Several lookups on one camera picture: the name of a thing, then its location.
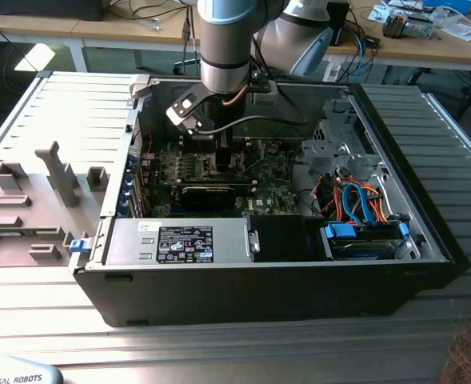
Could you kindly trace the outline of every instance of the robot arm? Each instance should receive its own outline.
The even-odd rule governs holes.
[[[251,42],[265,60],[290,74],[304,76],[320,63],[331,41],[327,0],[198,0],[201,16],[202,83],[191,87],[166,111],[175,126],[190,134],[204,125],[194,111],[205,103],[214,126],[239,118],[252,86]],[[237,100],[237,106],[231,102]]]

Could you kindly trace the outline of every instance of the black side panel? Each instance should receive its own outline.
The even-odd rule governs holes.
[[[134,270],[74,275],[111,326],[269,322],[390,315],[455,277],[448,263]]]
[[[104,15],[101,0],[0,0],[0,14],[28,14],[99,21]]]
[[[406,192],[413,201],[441,252],[447,259],[453,260],[461,272],[467,270],[471,267],[471,263],[453,236],[446,221],[441,216],[429,193],[425,190],[420,178],[402,153],[395,138],[382,121],[369,96],[360,84],[353,84],[350,87],[350,91],[364,114],[363,118],[369,123],[369,128],[375,134],[385,155],[389,159],[390,165],[397,172],[402,185],[405,187]]]

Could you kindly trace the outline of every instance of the sticker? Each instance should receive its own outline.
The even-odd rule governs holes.
[[[211,226],[163,226],[158,229],[157,262],[214,262]]]
[[[20,238],[20,232],[0,232],[0,238]]]
[[[138,232],[157,232],[162,222],[139,222]]]

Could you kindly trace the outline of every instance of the blue latch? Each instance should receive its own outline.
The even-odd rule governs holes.
[[[84,238],[76,238],[70,243],[70,252],[89,252],[88,243]]]
[[[325,228],[327,238],[356,238],[356,230],[351,224],[330,223]]]
[[[409,236],[409,227],[405,222],[401,222],[398,225],[398,229],[401,231],[403,238],[407,238]]]

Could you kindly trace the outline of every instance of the power supply label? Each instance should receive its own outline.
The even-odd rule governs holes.
[[[157,262],[214,262],[211,226],[162,226],[158,231]]]

